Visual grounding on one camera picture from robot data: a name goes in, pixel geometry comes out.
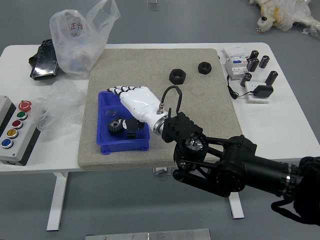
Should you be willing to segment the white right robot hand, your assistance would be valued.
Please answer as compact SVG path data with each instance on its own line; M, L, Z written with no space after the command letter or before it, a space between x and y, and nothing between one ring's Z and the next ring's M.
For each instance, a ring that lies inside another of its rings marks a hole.
M164 104L146 86L116 86L107 89L119 97L122 105L141 123L146 123L157 135L161 135L168 117Z

